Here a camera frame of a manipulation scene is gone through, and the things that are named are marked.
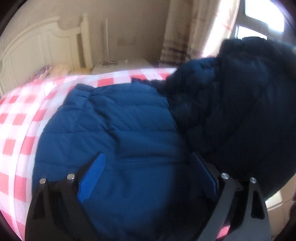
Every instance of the silver screw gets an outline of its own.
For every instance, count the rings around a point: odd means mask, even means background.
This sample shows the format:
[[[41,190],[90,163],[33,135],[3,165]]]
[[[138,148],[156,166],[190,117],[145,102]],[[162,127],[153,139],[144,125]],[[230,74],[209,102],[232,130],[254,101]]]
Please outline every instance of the silver screw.
[[[256,180],[256,178],[251,177],[251,178],[250,178],[250,182],[253,183],[253,184],[255,184],[255,183],[257,182],[257,180]]]
[[[222,173],[221,177],[225,180],[227,180],[229,178],[229,175],[227,173]]]
[[[41,178],[40,181],[39,181],[40,184],[44,184],[45,182],[46,182],[45,178]]]
[[[73,173],[68,174],[67,179],[68,180],[73,180],[75,178],[75,175]]]

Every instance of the checkered blanket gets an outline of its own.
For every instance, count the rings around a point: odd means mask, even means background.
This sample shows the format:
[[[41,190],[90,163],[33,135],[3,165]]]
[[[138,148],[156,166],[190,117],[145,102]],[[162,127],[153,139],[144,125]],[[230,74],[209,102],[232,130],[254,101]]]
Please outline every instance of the checkered blanket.
[[[90,76],[68,76],[28,83],[0,100],[0,210],[24,240],[32,199],[32,175],[43,128],[78,83],[93,87],[139,79],[165,79],[176,69],[140,69]]]

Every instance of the striped curtain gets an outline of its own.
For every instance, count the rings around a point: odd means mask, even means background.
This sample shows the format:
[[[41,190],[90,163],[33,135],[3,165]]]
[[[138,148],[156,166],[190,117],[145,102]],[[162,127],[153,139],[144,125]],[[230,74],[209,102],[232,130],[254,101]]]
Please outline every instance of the striped curtain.
[[[215,56],[233,29],[240,0],[171,0],[160,67]]]

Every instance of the blue textured pad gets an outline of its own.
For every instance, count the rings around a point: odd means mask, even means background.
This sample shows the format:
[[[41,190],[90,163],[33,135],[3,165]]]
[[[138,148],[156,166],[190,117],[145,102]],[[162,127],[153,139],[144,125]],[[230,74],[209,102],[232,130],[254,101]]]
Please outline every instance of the blue textured pad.
[[[191,165],[196,173],[196,178],[202,187],[202,190],[207,198],[212,199],[212,201],[217,201],[218,199],[218,187],[216,180],[212,177],[211,173],[204,166],[202,160],[195,154],[191,155]]]
[[[83,179],[80,181],[77,198],[81,203],[83,203],[84,200],[89,199],[91,196],[94,187],[105,168],[105,164],[105,155],[101,153],[91,165]]]

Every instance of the cream wooden headboard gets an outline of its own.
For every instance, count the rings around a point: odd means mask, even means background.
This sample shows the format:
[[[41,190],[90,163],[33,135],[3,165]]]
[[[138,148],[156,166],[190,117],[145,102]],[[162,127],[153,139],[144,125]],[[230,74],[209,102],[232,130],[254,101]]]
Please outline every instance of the cream wooden headboard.
[[[72,70],[93,67],[87,14],[80,27],[70,30],[61,30],[58,20],[54,17],[31,25],[7,46],[0,56],[1,96],[47,64],[67,64]]]

